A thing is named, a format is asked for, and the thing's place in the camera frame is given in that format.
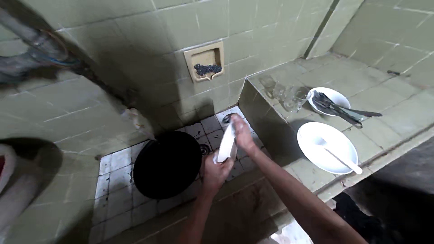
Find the forearm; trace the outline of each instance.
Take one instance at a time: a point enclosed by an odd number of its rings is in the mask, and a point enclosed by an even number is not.
[[[193,212],[186,220],[184,229],[179,236],[180,244],[199,244],[201,242],[214,196],[215,192],[201,189],[194,202]]]
[[[314,243],[366,243],[340,216],[258,148],[247,152]]]

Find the white bowl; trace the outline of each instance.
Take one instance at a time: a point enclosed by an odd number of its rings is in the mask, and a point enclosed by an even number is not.
[[[336,105],[339,105],[339,106],[341,106],[343,108],[346,108],[346,109],[350,109],[351,108],[350,102],[341,93],[339,93],[339,92],[337,92],[337,91],[335,91],[333,89],[326,88],[326,87],[316,87],[316,88],[312,88],[310,90],[310,92],[312,93],[312,96],[310,96],[310,98],[309,98],[309,103],[313,107],[313,109],[315,111],[317,111],[318,113],[320,113],[320,114],[330,115],[330,116],[336,116],[336,115],[333,115],[333,114],[324,113],[324,112],[322,112],[322,111],[320,111],[320,110],[317,109],[317,107],[315,106],[315,104],[313,104],[313,101],[312,101],[313,91],[324,93],[324,95],[326,95],[328,98],[330,98],[330,100],[332,100]]]
[[[358,165],[357,151],[351,141],[339,130],[319,122],[308,122],[302,125],[297,132],[297,142],[304,155],[316,166],[336,175],[345,175],[352,172],[324,148],[315,144],[319,139],[327,141],[327,149],[338,158],[351,161]]]

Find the white spoon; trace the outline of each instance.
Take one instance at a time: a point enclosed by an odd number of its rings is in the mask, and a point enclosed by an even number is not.
[[[362,168],[360,168],[355,163],[353,163],[351,161],[347,161],[347,160],[342,160],[342,159],[338,158],[336,155],[334,155],[330,150],[328,150],[326,147],[327,142],[322,137],[319,138],[319,140],[316,142],[316,145],[324,148],[328,153],[330,153],[333,157],[335,157],[339,162],[341,162],[343,165],[347,166],[348,168],[352,169],[356,174],[360,175],[363,172]]]

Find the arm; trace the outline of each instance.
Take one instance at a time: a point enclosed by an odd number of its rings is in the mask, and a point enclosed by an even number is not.
[[[228,158],[223,164],[214,164],[214,154],[204,158],[203,166],[205,169],[202,189],[194,202],[193,212],[186,220],[184,229],[179,236],[180,244],[199,244],[201,242],[213,198],[232,169],[233,160],[231,158]]]
[[[317,244],[367,244],[339,215],[297,179],[268,158],[253,142],[248,126],[232,115],[237,144],[258,165],[300,226]]]

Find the clear glass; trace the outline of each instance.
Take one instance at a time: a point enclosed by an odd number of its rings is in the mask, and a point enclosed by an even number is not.
[[[288,112],[298,112],[303,104],[312,96],[307,87],[293,86],[286,92],[283,107]]]
[[[276,98],[279,101],[285,100],[286,97],[286,86],[276,83],[273,89],[273,97]]]

